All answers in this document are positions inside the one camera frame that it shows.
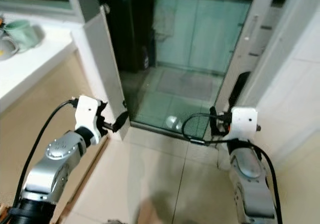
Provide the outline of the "glass sliding door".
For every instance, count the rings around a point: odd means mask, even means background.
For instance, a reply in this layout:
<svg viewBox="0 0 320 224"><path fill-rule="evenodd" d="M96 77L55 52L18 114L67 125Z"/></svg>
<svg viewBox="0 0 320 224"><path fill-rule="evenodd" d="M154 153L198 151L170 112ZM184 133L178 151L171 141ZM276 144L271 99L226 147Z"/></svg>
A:
<svg viewBox="0 0 320 224"><path fill-rule="evenodd" d="M229 110L286 0L100 0L133 126L182 137L210 133L195 113Z"/></svg>

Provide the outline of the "grey ceramic mug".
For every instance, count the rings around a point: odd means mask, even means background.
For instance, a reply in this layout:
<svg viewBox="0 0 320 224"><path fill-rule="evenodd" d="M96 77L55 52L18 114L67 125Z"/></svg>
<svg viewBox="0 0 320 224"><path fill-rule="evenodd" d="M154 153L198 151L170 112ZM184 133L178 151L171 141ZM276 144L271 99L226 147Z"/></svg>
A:
<svg viewBox="0 0 320 224"><path fill-rule="evenodd" d="M10 36L3 35L0 39L0 61L10 59L19 51L18 44Z"/></svg>

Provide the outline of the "pale green ceramic mug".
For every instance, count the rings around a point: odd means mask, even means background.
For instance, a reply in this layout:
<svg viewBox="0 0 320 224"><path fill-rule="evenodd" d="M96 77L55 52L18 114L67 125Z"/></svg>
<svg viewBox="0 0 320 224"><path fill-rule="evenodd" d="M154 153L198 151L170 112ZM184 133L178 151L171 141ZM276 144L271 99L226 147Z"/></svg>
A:
<svg viewBox="0 0 320 224"><path fill-rule="evenodd" d="M41 37L34 29L34 26L27 20L16 20L7 23L3 30L16 41L19 52L32 49L41 42Z"/></svg>

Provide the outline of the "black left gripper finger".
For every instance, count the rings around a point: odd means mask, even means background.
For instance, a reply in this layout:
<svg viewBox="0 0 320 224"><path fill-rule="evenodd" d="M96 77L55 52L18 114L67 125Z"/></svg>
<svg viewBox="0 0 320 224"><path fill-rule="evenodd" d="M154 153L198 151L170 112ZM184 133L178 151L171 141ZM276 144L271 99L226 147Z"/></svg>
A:
<svg viewBox="0 0 320 224"><path fill-rule="evenodd" d="M130 115L129 115L128 111L125 111L125 112L122 112L122 114L120 114L116 118L116 120L115 120L115 122L113 123L113 126L112 126L113 133L118 132L119 130L122 129L122 127L125 125L126 120L128 119L129 116Z"/></svg>

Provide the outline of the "beige counter cabinet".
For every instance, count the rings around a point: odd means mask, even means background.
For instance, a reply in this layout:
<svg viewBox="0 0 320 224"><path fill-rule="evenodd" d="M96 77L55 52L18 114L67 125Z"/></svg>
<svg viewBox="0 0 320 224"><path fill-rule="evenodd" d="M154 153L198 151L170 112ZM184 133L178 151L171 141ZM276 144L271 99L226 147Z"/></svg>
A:
<svg viewBox="0 0 320 224"><path fill-rule="evenodd" d="M80 54L73 52L0 115L0 203L3 205L13 203L26 158L50 113L64 100L91 94L83 65ZM88 149L72 171L50 224L107 224L115 219L130 222L122 199L105 198L105 206L98 209L102 217L89 216L90 198L99 194L89 183L97 180L99 164L106 163L109 155L124 149L121 137L121 134L112 134L98 146Z"/></svg>

